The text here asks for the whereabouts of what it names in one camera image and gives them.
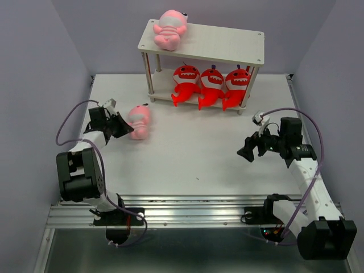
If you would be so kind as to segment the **pink striped plush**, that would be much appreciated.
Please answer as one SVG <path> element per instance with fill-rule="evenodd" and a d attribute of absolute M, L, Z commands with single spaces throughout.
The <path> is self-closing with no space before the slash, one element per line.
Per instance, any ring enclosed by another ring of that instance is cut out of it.
<path fill-rule="evenodd" d="M 174 51 L 180 44 L 181 37 L 187 31 L 187 13 L 167 10 L 153 25 L 154 43 L 161 49 Z"/>
<path fill-rule="evenodd" d="M 130 133 L 133 140 L 145 140 L 149 136 L 151 122 L 151 110 L 148 105 L 141 104 L 132 108 L 128 113 L 128 124 L 134 129 Z"/>

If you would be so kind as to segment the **red shark plush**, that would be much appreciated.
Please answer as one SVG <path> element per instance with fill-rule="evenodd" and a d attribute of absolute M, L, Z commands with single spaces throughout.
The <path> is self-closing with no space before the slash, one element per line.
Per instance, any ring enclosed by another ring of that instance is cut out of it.
<path fill-rule="evenodd" d="M 182 65 L 178 67 L 172 76 L 176 86 L 171 94 L 172 102 L 177 107 L 178 104 L 184 103 L 194 94 L 200 94 L 201 88 L 198 84 L 200 80 L 199 70 L 192 65 Z"/>
<path fill-rule="evenodd" d="M 222 99 L 222 110 L 237 107 L 246 95 L 246 89 L 250 83 L 251 75 L 248 70 L 242 69 L 238 64 L 237 69 L 231 71 L 225 78 L 227 92 Z"/>
<path fill-rule="evenodd" d="M 223 99 L 225 94 L 222 90 L 224 85 L 223 75 L 216 69 L 213 64 L 211 68 L 203 71 L 200 76 L 201 96 L 198 98 L 198 109 L 210 107 L 220 98 Z"/>

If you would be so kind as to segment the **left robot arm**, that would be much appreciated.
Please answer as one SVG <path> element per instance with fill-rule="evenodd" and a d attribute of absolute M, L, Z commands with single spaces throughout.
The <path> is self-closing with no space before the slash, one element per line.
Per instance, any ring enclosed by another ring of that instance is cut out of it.
<path fill-rule="evenodd" d="M 114 106 L 89 109 L 90 121 L 75 146 L 56 156 L 57 175 L 61 198 L 64 201 L 84 202 L 107 213 L 114 224 L 126 219 L 126 209 L 119 204 L 119 195 L 106 189 L 105 165 L 101 148 L 111 138 L 120 138 L 134 131 Z"/>

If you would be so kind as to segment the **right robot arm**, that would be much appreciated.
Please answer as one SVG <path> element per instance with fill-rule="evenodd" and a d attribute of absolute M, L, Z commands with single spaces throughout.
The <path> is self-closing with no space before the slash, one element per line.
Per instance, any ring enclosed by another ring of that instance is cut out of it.
<path fill-rule="evenodd" d="M 354 242 L 357 227 L 344 219 L 333 203 L 319 171 L 313 147 L 303 143 L 302 122 L 298 118 L 280 120 L 278 133 L 270 133 L 269 116 L 258 113 L 253 122 L 259 130 L 245 139 L 237 154 L 248 162 L 267 151 L 275 152 L 284 160 L 296 180 L 302 195 L 298 205 L 287 195 L 271 194 L 262 206 L 245 207 L 241 217 L 248 225 L 277 224 L 277 230 L 262 230 L 265 240 L 276 245 L 283 242 L 283 233 L 290 231 L 296 238 L 300 255 L 305 260 L 344 260 Z"/>

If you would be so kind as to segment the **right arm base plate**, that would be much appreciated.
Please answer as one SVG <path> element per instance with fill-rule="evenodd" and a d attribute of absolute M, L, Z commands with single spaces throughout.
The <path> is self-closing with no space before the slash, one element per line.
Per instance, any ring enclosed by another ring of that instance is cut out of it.
<path fill-rule="evenodd" d="M 244 214 L 241 215 L 241 222 L 247 225 L 275 225 L 281 220 L 273 215 L 273 206 L 246 206 L 243 208 Z"/>

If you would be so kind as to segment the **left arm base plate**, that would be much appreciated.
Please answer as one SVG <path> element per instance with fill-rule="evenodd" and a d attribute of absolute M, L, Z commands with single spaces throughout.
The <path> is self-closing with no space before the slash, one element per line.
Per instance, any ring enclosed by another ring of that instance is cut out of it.
<path fill-rule="evenodd" d="M 144 222 L 141 216 L 145 215 L 144 208 L 127 208 L 127 210 L 137 214 L 135 216 L 125 213 L 119 209 L 110 212 L 99 212 L 97 210 L 89 210 L 94 215 L 94 226 L 143 226 Z"/>

